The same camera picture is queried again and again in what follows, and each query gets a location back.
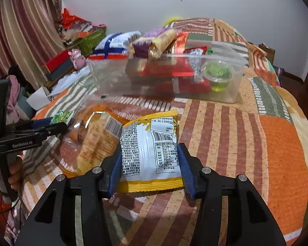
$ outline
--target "plastic storage box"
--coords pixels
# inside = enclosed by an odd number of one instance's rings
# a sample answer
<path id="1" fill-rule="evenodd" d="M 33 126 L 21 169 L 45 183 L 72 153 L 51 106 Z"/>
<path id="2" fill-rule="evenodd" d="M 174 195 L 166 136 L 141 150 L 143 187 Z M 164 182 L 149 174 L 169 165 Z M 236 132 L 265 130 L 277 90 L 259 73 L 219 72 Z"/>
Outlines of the plastic storage box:
<path id="1" fill-rule="evenodd" d="M 89 60 L 99 94 L 181 97 L 233 103 L 247 60 L 228 46 L 190 41 L 187 46 L 206 45 L 205 55 L 163 54 L 160 59 Z"/>

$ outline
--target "striped curtain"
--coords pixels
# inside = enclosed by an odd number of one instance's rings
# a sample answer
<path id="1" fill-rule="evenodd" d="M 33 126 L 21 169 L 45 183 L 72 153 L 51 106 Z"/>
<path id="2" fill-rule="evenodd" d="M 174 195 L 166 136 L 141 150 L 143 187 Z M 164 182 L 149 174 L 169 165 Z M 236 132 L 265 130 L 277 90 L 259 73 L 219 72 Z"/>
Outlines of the striped curtain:
<path id="1" fill-rule="evenodd" d="M 0 77 L 17 64 L 38 89 L 46 81 L 41 66 L 65 48 L 60 20 L 61 0 L 0 0 Z"/>

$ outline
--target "human hand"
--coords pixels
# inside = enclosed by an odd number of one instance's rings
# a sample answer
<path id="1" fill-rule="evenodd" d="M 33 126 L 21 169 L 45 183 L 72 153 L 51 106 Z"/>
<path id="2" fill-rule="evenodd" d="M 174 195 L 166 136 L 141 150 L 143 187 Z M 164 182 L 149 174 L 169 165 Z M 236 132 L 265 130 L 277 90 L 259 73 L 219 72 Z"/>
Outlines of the human hand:
<path id="1" fill-rule="evenodd" d="M 17 156 L 16 161 L 12 166 L 9 167 L 11 176 L 8 178 L 8 182 L 13 190 L 19 190 L 21 187 L 21 176 L 22 176 L 22 159 Z"/>

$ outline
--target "metal screw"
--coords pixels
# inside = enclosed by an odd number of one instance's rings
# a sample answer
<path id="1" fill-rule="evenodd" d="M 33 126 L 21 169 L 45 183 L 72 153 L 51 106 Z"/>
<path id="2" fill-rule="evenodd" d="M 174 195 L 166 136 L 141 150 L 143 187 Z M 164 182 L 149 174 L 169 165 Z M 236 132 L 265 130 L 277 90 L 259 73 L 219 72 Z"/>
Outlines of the metal screw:
<path id="1" fill-rule="evenodd" d="M 240 180 L 240 181 L 246 181 L 248 178 L 246 177 L 246 175 L 239 175 L 238 176 L 238 179 Z"/>
<path id="2" fill-rule="evenodd" d="M 210 174 L 211 173 L 211 168 L 210 167 L 203 167 L 202 168 L 202 172 L 204 174 Z"/>
<path id="3" fill-rule="evenodd" d="M 57 177 L 56 177 L 56 180 L 57 181 L 63 181 L 65 179 L 65 175 L 63 175 L 63 174 L 60 174 L 60 175 L 58 175 Z"/>
<path id="4" fill-rule="evenodd" d="M 101 168 L 100 167 L 94 167 L 93 168 L 93 173 L 98 174 L 101 172 Z"/>

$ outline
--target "patchwork bedspread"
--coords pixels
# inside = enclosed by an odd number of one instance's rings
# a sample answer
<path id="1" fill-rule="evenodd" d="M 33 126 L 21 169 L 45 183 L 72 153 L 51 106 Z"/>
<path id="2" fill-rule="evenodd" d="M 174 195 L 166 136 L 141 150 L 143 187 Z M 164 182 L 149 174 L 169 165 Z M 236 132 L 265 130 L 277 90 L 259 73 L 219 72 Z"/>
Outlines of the patchwork bedspread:
<path id="1" fill-rule="evenodd" d="M 179 142 L 183 142 L 203 165 L 221 175 L 243 173 L 257 188 L 273 213 L 288 245 L 308 221 L 308 121 L 294 97 L 279 87 L 265 53 L 230 25 L 218 19 L 184 19 L 171 24 L 193 32 L 194 38 L 229 43 L 249 66 L 245 69 L 234 104 L 191 99 L 147 100 L 115 97 L 115 112 L 132 105 L 149 112 L 177 109 Z M 85 76 L 59 94 L 37 116 L 75 110 L 87 94 L 96 91 Z M 23 159 L 23 201 L 31 211 L 55 177 L 64 160 L 59 140 L 49 138 Z M 189 245 L 200 201 L 191 200 L 183 189 L 115 194 L 104 200 L 107 223 L 114 246 Z M 226 239 L 227 200 L 223 200 L 220 244 Z"/>

